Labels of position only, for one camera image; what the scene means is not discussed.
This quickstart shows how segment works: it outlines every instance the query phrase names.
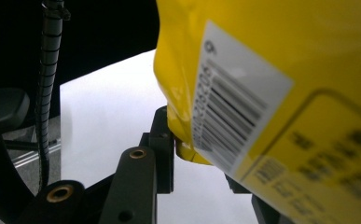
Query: yellow package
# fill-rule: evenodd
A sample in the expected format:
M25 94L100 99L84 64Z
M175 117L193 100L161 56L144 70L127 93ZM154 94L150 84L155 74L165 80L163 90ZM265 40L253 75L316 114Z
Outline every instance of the yellow package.
M159 0L177 155L297 223L361 223L361 1Z

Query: white label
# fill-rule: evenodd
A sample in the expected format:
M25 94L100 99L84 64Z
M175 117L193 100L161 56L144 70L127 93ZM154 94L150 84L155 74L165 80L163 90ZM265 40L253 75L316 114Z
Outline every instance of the white label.
M192 111L194 147L232 175L293 81L207 22Z

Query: barcode label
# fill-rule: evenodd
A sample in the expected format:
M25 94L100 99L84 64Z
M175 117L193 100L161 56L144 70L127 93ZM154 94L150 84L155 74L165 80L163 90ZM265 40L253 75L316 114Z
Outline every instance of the barcode label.
M232 173L291 86L288 77L209 21L193 101L194 147Z

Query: barcode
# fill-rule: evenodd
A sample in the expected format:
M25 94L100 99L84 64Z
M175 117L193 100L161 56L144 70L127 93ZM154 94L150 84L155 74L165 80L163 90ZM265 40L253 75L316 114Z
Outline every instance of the barcode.
M208 59L205 68L215 75L211 76L203 129L196 143L230 170L263 116L266 104L213 61Z

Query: black cable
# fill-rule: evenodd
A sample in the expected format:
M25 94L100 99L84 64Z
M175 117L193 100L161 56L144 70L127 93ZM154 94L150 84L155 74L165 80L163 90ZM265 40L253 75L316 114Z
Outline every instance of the black cable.
M49 106L61 45L62 20L70 20L70 13L63 7L61 0L44 0L42 7L41 65L35 106L35 132L40 161L39 191L49 182Z

